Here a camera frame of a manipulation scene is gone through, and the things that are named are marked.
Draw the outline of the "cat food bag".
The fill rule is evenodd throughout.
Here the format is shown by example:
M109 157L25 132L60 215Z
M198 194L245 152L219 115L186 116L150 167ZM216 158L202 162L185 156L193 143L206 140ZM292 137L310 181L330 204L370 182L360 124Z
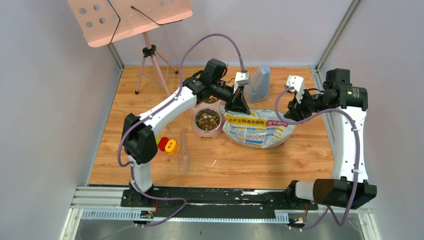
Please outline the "cat food bag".
M292 135L295 125L282 122L274 110L250 110L250 114L220 107L225 122L222 131L234 144L252 148L276 148Z

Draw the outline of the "clear plastic food scoop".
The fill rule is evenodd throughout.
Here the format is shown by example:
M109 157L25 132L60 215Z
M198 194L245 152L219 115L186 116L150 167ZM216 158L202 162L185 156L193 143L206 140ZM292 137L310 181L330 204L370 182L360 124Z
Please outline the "clear plastic food scoop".
M179 140L178 170L182 175L187 176L191 169L193 157L188 148L188 136L185 129L180 132Z

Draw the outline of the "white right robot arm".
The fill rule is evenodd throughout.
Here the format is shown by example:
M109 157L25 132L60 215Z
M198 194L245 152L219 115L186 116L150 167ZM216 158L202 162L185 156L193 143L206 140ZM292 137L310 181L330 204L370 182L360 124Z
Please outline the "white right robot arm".
M377 186L369 184L364 160L363 131L368 109L368 91L353 86L350 70L327 71L323 90L311 94L303 77L290 75L286 91L294 93L284 118L305 121L319 113L329 114L334 125L334 164L330 178L314 182L293 180L287 187L286 204L298 209L310 201L316 204L356 210L374 199Z

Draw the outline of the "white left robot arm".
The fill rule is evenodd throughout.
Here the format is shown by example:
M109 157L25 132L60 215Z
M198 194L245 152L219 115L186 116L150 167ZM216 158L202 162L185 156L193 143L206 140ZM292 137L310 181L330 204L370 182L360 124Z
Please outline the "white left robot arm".
M172 120L186 110L200 104L209 97L225 102L225 109L237 113L250 114L244 97L244 86L249 83L250 75L244 68L237 72L232 86L222 81L228 72L227 65L217 59L210 59L203 70L186 78L181 86L154 108L140 114L128 114L124 119L119 150L124 150L130 166L131 189L135 191L134 200L140 206L149 206L153 200L150 190L151 160L158 153L156 135Z

